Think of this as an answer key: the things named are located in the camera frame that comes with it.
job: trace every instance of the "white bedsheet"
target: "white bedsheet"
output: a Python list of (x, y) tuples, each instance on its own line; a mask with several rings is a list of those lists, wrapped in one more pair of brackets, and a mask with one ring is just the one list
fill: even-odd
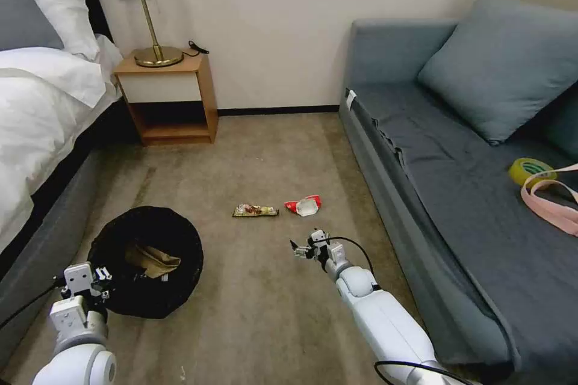
[[(44, 49), (43, 63), (37, 61), (40, 56), (27, 61), (19, 50), (14, 50), (18, 53), (11, 63), (10, 53), (2, 53), (0, 252), (30, 217), (31, 195), (72, 151), (78, 136), (120, 97), (111, 73), (122, 56), (106, 37), (99, 35), (97, 41), (100, 53), (95, 63), (82, 60), (87, 63), (82, 65), (71, 59), (72, 71), (67, 72), (59, 63), (66, 59), (57, 50), (50, 62), (49, 49)], [(84, 85), (75, 82), (81, 73)]]

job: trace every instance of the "nightstand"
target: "nightstand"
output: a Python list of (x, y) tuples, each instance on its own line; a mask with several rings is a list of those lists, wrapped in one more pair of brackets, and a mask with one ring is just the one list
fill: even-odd
[(131, 53), (114, 74), (143, 145), (214, 142), (219, 118), (206, 55), (147, 68)]

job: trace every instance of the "candy wrapper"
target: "candy wrapper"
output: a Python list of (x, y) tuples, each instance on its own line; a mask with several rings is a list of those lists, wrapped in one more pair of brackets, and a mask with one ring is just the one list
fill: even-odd
[(274, 217), (279, 215), (279, 209), (271, 206), (255, 206), (241, 203), (235, 208), (233, 217)]
[(317, 194), (307, 196), (298, 202), (285, 202), (285, 207), (302, 217), (308, 217), (317, 213), (321, 207), (321, 197)]

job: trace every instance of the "red plastic wrapper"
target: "red plastic wrapper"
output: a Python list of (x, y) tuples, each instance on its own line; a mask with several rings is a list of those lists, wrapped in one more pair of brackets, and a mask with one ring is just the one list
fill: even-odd
[(321, 208), (321, 197), (314, 194), (298, 202), (285, 202), (285, 207), (295, 214), (308, 217), (309, 215), (315, 215)]

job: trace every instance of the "trash can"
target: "trash can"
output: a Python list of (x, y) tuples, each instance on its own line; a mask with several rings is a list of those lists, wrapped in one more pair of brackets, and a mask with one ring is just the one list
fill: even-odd
[[(156, 260), (161, 271), (140, 259)], [(104, 226), (92, 242), (88, 261), (107, 267), (113, 276), (106, 308), (162, 319), (184, 304), (199, 282), (203, 248), (186, 218), (169, 208), (141, 206)]]

